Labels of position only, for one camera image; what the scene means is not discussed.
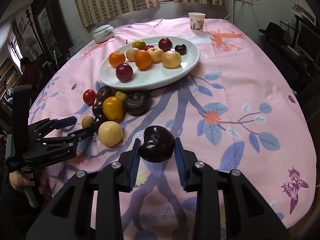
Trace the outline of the person's left hand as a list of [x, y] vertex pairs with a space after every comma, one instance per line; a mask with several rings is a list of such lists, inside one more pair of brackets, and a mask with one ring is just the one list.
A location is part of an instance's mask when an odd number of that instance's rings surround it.
[[[29, 186], [30, 180], [25, 175], [22, 175], [18, 171], [9, 173], [9, 181], [12, 185], [12, 187], [18, 191], [23, 187]], [[43, 169], [41, 171], [41, 175], [39, 177], [39, 192], [41, 194], [45, 193], [48, 186], [48, 173], [47, 169]]]

